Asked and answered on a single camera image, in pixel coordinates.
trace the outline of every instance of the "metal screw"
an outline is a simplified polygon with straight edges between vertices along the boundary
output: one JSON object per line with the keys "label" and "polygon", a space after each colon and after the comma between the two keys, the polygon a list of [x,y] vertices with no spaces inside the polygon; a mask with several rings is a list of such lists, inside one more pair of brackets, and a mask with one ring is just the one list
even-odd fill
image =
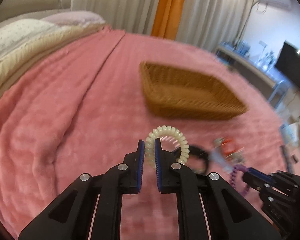
{"label": "metal screw", "polygon": [[173,168],[174,170],[178,170],[181,168],[181,164],[180,163],[173,163],[171,164],[171,168]]}
{"label": "metal screw", "polygon": [[84,173],[84,174],[82,174],[82,175],[80,176],[80,179],[81,179],[82,181],[86,181],[86,180],[90,179],[90,175],[87,174],[87,173]]}
{"label": "metal screw", "polygon": [[212,180],[218,180],[219,179],[219,174],[217,173],[210,173],[209,178]]}
{"label": "metal screw", "polygon": [[127,168],[128,168],[127,164],[121,163],[121,164],[118,165],[118,169],[120,171],[125,171]]}

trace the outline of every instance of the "brown wicker basket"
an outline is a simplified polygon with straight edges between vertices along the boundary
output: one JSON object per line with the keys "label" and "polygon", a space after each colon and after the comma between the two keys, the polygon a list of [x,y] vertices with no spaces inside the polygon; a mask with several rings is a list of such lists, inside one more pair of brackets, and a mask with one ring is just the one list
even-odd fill
{"label": "brown wicker basket", "polygon": [[149,110],[169,118],[229,120],[248,108],[213,76],[151,62],[140,64]]}

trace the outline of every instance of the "pink fleece blanket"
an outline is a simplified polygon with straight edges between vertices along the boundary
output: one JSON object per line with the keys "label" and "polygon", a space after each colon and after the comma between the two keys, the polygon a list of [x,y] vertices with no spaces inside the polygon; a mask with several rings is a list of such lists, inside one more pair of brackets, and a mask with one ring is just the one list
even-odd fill
{"label": "pink fleece blanket", "polygon": [[[145,60],[212,74],[249,111],[224,122],[154,117],[138,73]],[[106,172],[159,125],[175,126],[189,143],[206,149],[215,138],[234,137],[247,166],[284,170],[279,118],[242,77],[193,46],[105,29],[38,63],[0,100],[0,220],[17,237],[77,176]],[[218,165],[210,170],[228,180]],[[256,192],[247,199],[260,209]],[[122,205],[123,240],[178,239],[175,195],[158,193],[147,165],[141,194],[125,195]]]}

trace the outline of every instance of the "spiral hair tie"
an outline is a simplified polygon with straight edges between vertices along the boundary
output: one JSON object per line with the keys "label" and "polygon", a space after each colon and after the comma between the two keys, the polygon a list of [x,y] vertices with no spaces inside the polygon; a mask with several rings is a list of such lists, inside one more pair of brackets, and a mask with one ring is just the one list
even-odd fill
{"label": "spiral hair tie", "polygon": [[[241,171],[241,172],[247,172],[249,169],[242,165],[242,164],[237,164],[233,167],[233,170],[232,170],[232,173],[230,174],[230,185],[236,189],[236,178],[237,178],[237,173],[238,171]],[[250,186],[249,185],[246,185],[246,187],[244,188],[243,191],[239,192],[243,197],[245,197],[248,193],[250,189]]]}
{"label": "spiral hair tie", "polygon": [[154,140],[156,138],[160,138],[161,140],[165,140],[167,137],[174,139],[174,144],[178,143],[178,146],[181,148],[180,158],[177,160],[178,163],[183,165],[186,164],[189,158],[189,145],[186,138],[183,136],[178,129],[175,127],[171,127],[170,125],[158,126],[156,129],[153,129],[151,133],[149,133],[149,137],[146,138],[145,142],[145,157],[147,162],[155,167],[155,158],[154,158]]}

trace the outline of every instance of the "black television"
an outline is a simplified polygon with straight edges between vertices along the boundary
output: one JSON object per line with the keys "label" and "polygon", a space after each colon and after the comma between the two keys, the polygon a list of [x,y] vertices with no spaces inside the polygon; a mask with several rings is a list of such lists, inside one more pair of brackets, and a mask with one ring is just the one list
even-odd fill
{"label": "black television", "polygon": [[275,65],[282,74],[300,89],[300,49],[285,42]]}

